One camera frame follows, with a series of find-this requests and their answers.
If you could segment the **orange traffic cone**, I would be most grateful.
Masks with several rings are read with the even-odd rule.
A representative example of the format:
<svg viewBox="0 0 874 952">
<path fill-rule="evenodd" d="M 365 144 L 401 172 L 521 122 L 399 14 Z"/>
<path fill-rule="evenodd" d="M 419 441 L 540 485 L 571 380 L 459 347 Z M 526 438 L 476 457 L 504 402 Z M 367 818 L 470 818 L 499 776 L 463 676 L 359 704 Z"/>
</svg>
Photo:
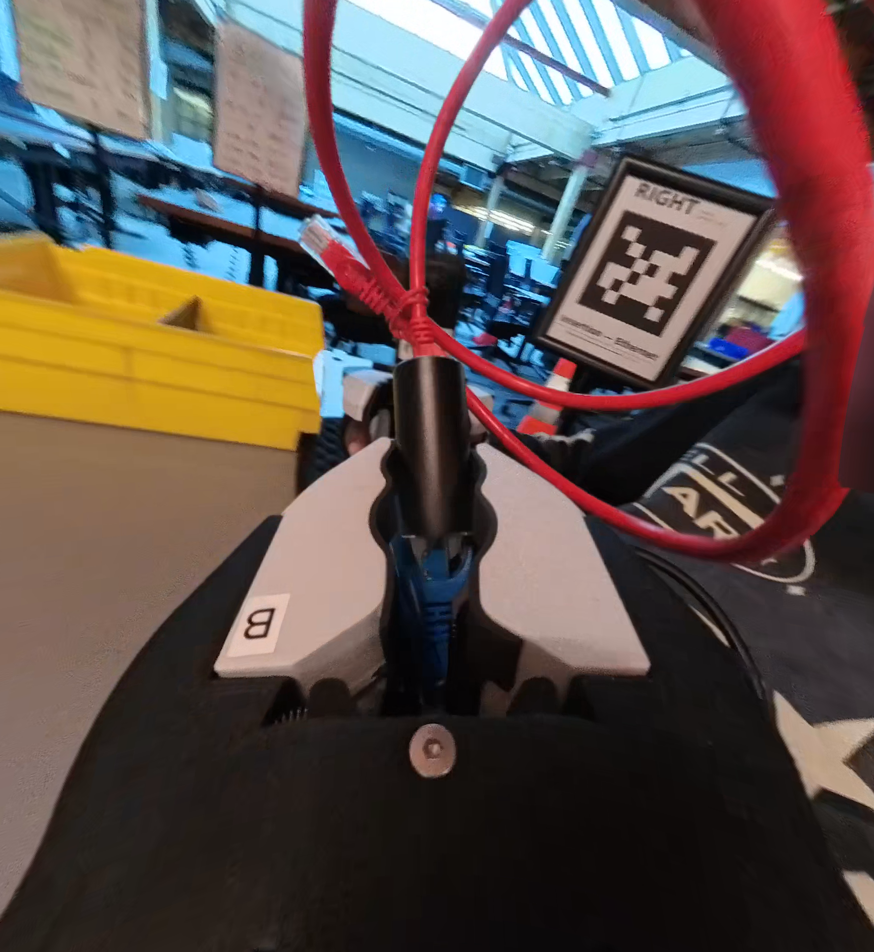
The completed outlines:
<svg viewBox="0 0 874 952">
<path fill-rule="evenodd" d="M 564 358 L 559 359 L 549 375 L 547 387 L 559 392 L 569 391 L 576 369 L 575 363 Z M 563 408 L 556 404 L 535 400 L 516 427 L 516 432 L 539 438 L 554 436 L 559 429 L 562 410 Z"/>
</svg>

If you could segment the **yellow plastic bin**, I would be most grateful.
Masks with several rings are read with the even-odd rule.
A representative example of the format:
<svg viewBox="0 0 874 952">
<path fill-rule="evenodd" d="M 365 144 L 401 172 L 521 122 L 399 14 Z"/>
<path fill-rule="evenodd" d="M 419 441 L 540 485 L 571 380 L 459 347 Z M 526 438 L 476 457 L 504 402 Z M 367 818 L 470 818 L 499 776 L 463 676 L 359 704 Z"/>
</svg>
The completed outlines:
<svg viewBox="0 0 874 952">
<path fill-rule="evenodd" d="M 321 427 L 313 302 L 0 235 L 0 411 L 294 450 Z"/>
</svg>

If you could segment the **black cylindrical ethernet coupler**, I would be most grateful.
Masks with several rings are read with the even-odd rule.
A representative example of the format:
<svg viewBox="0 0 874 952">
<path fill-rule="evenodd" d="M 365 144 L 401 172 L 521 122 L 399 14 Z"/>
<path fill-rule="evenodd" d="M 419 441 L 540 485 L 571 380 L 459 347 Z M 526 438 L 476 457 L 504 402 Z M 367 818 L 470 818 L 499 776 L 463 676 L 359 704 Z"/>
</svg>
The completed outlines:
<svg viewBox="0 0 874 952">
<path fill-rule="evenodd" d="M 476 475 L 464 369 L 444 356 L 405 361 L 396 367 L 393 397 L 388 471 L 405 528 L 433 547 L 471 530 Z"/>
</svg>

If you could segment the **person's black printed shirt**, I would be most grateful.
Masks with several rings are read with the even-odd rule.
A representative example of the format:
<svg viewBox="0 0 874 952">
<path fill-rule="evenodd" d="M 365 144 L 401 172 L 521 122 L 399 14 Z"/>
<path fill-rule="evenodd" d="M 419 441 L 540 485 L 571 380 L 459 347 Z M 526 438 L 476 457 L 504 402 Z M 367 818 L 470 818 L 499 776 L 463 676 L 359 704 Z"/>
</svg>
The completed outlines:
<svg viewBox="0 0 874 952">
<path fill-rule="evenodd" d="M 848 892 L 874 929 L 874 495 L 757 565 L 663 552 L 734 626 Z"/>
</svg>

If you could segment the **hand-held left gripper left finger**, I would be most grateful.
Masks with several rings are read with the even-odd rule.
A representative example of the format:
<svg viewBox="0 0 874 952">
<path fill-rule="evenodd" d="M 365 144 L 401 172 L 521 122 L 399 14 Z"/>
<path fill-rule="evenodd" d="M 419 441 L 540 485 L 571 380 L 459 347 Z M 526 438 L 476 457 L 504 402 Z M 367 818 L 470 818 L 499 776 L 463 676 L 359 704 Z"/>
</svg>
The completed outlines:
<svg viewBox="0 0 874 952">
<path fill-rule="evenodd" d="M 390 447 L 378 439 L 287 507 L 216 660 L 219 677 L 374 678 L 386 561 L 371 511 Z"/>
</svg>

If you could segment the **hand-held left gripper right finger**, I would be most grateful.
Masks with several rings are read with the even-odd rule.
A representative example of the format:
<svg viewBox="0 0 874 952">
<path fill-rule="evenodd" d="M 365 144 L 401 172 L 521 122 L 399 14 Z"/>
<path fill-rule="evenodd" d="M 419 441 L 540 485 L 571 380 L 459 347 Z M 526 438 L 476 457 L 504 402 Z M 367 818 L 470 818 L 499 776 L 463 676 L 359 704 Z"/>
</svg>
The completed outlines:
<svg viewBox="0 0 874 952">
<path fill-rule="evenodd" d="M 508 681 L 642 677 L 650 660 L 583 513 L 537 474 L 477 447 L 493 537 L 480 556 L 478 606 L 515 637 Z"/>
</svg>

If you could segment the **whiteboard on stand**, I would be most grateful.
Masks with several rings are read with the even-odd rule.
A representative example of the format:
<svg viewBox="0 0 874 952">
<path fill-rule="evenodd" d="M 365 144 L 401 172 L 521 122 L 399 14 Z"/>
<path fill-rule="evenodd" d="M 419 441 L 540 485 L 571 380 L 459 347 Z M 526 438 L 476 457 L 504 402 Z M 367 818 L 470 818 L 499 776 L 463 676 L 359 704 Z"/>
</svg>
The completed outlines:
<svg viewBox="0 0 874 952">
<path fill-rule="evenodd" d="M 307 138 L 299 55 L 225 20 L 214 56 L 213 166 L 297 198 Z"/>
<path fill-rule="evenodd" d="M 11 6 L 26 98 L 98 129 L 140 141 L 149 137 L 143 2 Z"/>
</svg>

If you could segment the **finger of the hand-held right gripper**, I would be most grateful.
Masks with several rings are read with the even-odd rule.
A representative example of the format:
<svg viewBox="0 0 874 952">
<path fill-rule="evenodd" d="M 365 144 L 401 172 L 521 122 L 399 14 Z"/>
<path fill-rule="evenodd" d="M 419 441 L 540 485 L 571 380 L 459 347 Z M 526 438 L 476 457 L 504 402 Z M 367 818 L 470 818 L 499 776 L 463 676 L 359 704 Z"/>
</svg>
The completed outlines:
<svg viewBox="0 0 874 952">
<path fill-rule="evenodd" d="M 354 369 L 343 376 L 344 416 L 371 422 L 382 411 L 393 410 L 393 373 Z"/>
</svg>

